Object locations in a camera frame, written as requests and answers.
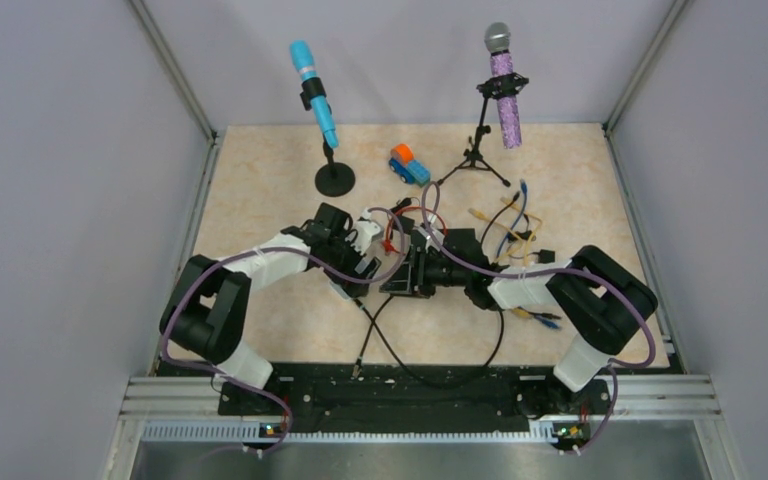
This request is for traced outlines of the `white small hub box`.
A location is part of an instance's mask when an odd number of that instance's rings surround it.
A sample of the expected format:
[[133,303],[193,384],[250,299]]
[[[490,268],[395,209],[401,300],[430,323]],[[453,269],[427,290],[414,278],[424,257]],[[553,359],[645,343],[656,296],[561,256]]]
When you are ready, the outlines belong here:
[[[381,261],[379,259],[374,257],[364,257],[356,263],[347,266],[342,270],[342,273],[352,278],[369,280],[376,275],[380,266]],[[350,282],[332,273],[328,273],[327,276],[335,291],[346,299],[360,299],[365,297],[369,292],[369,283],[358,284]]]

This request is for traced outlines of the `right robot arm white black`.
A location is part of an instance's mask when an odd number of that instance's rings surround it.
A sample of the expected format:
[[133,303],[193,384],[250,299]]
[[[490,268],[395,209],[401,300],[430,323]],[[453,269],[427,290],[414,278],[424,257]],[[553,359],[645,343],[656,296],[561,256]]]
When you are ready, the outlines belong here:
[[401,267],[410,296],[429,298],[439,287],[459,287],[482,310],[560,311],[570,321],[576,335],[561,360],[545,379],[528,382],[518,393],[528,418],[578,413],[594,377],[619,364],[619,354],[637,334],[648,348],[638,367],[654,360],[646,321],[657,310],[655,294],[594,245],[568,260],[517,267],[490,262],[470,230],[441,239],[416,232]]

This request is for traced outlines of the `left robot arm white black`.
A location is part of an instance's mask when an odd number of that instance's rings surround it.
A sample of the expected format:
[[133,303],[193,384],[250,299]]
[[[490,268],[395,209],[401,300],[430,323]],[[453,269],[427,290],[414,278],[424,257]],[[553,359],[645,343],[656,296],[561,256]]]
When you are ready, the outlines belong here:
[[300,226],[288,226],[244,258],[195,255],[185,264],[159,322],[169,339],[245,384],[243,401],[257,413],[279,404],[272,364],[243,339],[252,293],[320,267],[347,298],[369,291],[381,262],[368,255],[383,227],[364,212],[358,219],[327,203]]

